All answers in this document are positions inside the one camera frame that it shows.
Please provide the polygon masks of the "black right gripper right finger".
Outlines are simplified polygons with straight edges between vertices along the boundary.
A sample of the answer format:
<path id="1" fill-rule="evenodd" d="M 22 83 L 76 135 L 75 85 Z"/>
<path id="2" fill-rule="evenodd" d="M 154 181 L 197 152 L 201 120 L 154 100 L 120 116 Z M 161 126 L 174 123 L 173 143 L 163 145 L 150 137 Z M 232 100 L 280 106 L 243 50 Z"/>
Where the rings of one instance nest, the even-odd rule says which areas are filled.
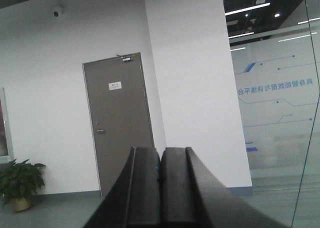
<path id="1" fill-rule="evenodd" d="M 167 147 L 160 163 L 163 228 L 283 228 L 233 195 L 191 147 Z"/>

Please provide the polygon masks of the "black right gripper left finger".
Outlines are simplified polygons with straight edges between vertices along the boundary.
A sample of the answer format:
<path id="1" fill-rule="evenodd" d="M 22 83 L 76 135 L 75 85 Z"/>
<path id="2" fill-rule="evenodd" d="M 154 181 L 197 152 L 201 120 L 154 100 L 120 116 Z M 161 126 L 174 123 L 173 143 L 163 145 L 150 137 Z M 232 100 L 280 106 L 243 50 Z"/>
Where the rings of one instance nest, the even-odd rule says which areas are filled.
<path id="1" fill-rule="evenodd" d="M 115 184 L 86 228 L 159 228 L 161 226 L 159 154 L 133 147 Z"/>

